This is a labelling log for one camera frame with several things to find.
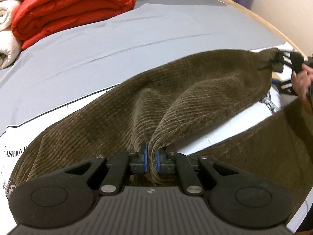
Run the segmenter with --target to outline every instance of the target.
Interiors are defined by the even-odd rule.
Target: human hand
[[[302,71],[300,73],[296,74],[295,72],[292,72],[292,88],[303,103],[304,110],[313,115],[312,104],[306,96],[311,82],[313,82],[313,68],[302,64]]]

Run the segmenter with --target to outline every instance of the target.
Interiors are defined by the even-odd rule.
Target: white wall
[[[313,0],[254,0],[251,11],[280,30],[307,56],[312,56]]]

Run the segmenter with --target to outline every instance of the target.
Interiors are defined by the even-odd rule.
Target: metal screw
[[[191,185],[187,187],[187,192],[192,194],[197,194],[202,192],[202,188],[197,185]]]
[[[114,193],[116,191],[116,187],[112,184],[106,184],[101,187],[101,191],[104,193]]]

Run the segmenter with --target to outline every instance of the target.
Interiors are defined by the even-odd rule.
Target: finger
[[[300,82],[298,82],[298,85],[300,88],[307,89],[311,85],[310,77],[306,77],[305,79],[302,79]]]
[[[297,73],[295,73],[295,71],[292,71],[292,75],[291,75],[291,79],[297,79]]]
[[[304,78],[307,78],[308,77],[308,72],[307,71],[301,71],[297,74],[297,78],[299,80],[302,80]]]
[[[306,64],[302,64],[302,70],[305,70],[308,74],[313,74],[313,68],[307,66]]]

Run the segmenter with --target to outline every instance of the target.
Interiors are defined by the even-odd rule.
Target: fabric fold
[[[21,43],[8,28],[0,32],[0,70],[11,65],[21,52]]]
[[[147,178],[158,184],[156,150],[259,101],[270,89],[270,60],[277,51],[206,51],[134,76],[38,135],[11,180],[18,186],[90,156],[111,158],[147,142]]]
[[[13,17],[21,5],[19,0],[7,0],[0,2],[0,31],[8,28],[13,20]]]
[[[271,180],[294,197],[292,219],[313,186],[313,116],[297,98],[256,126],[194,154]]]
[[[135,0],[24,0],[12,31],[26,49],[58,31],[106,20],[134,8]]]

